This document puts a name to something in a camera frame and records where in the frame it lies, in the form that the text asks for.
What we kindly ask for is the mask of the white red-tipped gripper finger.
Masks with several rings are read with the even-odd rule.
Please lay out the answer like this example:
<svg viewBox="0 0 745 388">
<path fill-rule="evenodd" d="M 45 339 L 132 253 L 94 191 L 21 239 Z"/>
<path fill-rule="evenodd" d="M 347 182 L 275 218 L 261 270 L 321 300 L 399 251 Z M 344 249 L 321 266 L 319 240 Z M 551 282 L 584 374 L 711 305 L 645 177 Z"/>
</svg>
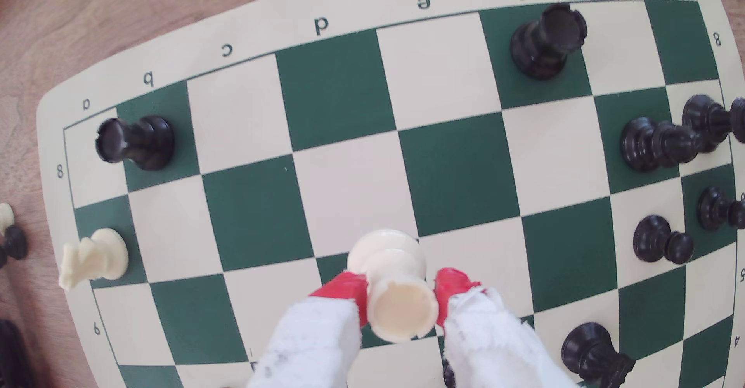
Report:
<svg viewBox="0 0 745 388">
<path fill-rule="evenodd" d="M 344 271 L 289 307 L 248 387 L 346 387 L 367 323 L 364 275 Z"/>
<path fill-rule="evenodd" d="M 499 292 L 454 268 L 434 279 L 444 358 L 456 387 L 577 387 Z"/>
</svg>

